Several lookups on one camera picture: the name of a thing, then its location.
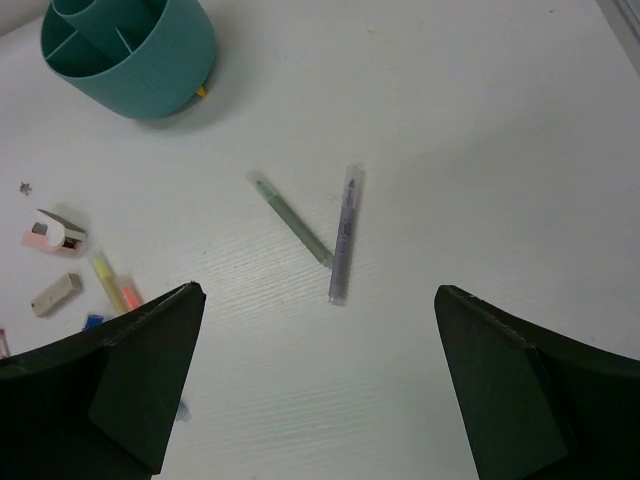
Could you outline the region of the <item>red gel pen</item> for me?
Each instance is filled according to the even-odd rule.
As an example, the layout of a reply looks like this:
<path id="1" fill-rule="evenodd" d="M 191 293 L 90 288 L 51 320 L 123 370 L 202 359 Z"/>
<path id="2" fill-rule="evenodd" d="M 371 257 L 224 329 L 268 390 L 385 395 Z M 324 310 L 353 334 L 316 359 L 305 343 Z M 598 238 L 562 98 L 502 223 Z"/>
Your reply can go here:
<path id="1" fill-rule="evenodd" d="M 6 334 L 4 329 L 0 329 L 0 358 L 8 358 L 10 356 L 10 351 L 6 339 Z"/>

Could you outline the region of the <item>yellow highlighter pen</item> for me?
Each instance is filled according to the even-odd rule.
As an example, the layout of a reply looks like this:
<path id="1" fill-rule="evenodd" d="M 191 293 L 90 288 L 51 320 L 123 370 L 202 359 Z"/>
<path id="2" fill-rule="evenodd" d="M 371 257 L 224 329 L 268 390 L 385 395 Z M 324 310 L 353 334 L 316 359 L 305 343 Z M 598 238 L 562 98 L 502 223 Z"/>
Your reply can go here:
<path id="1" fill-rule="evenodd" d="M 115 281 L 114 272 L 104 255 L 101 252 L 93 253 L 91 256 L 91 264 L 114 311 L 118 315 L 126 314 L 128 312 L 127 305 Z"/>

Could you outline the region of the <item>blue highlighter pen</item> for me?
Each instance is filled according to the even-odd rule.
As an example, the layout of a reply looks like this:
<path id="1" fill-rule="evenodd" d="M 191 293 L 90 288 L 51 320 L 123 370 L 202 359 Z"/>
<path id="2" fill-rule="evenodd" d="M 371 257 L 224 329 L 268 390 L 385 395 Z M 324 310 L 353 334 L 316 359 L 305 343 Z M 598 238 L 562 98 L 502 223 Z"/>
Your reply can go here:
<path id="1" fill-rule="evenodd" d="M 95 327 L 98 327 L 106 323 L 110 319 L 111 317 L 109 315 L 102 315 L 102 314 L 90 312 L 86 316 L 82 330 L 87 331 L 87 330 L 93 329 Z"/>

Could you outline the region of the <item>orange highlighter pen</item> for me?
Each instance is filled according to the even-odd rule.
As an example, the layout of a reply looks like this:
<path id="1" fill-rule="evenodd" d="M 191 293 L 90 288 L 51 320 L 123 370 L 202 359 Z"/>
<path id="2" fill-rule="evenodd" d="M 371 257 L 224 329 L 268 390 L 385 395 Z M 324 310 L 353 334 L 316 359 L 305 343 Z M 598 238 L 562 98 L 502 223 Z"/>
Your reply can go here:
<path id="1" fill-rule="evenodd" d="M 135 310 L 144 304 L 130 276 L 118 277 L 117 284 L 128 311 Z"/>

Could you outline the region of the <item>purple highlighter pen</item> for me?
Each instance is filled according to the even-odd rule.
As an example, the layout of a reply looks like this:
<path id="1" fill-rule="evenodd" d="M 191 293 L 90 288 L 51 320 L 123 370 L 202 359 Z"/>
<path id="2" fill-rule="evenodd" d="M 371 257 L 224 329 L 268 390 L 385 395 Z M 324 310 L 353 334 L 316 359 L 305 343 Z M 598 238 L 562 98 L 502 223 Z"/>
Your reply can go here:
<path id="1" fill-rule="evenodd" d="M 328 291 L 333 305 L 343 305 L 347 297 L 362 180 L 361 168 L 356 165 L 347 168 Z"/>

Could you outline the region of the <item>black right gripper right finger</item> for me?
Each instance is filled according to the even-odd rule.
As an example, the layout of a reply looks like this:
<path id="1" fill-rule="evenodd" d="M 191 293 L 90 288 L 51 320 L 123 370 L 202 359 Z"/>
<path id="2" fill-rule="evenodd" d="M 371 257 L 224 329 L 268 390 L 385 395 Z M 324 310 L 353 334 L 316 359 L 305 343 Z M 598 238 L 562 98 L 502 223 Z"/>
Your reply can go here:
<path id="1" fill-rule="evenodd" d="M 479 478 L 638 478 L 638 361 L 457 286 L 434 309 Z"/>

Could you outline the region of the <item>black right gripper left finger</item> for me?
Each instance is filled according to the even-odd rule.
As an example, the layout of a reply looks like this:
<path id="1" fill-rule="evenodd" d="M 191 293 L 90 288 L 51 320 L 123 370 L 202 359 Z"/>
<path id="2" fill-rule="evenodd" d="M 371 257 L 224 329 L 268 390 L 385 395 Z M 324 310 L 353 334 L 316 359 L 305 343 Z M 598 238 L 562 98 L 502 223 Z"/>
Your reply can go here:
<path id="1" fill-rule="evenodd" d="M 92 329 L 1 362 L 4 479 L 161 472 L 206 296 L 186 283 Z"/>

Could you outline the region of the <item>green highlighter pen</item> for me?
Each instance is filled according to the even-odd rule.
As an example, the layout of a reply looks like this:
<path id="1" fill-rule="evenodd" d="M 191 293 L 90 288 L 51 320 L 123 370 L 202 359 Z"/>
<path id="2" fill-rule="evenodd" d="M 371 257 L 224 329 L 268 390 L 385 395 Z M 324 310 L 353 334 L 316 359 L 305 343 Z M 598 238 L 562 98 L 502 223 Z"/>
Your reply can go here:
<path id="1" fill-rule="evenodd" d="M 321 265 L 329 268 L 333 262 L 333 255 L 267 177 L 261 172 L 252 170 L 248 172 L 247 179 L 311 255 Z"/>

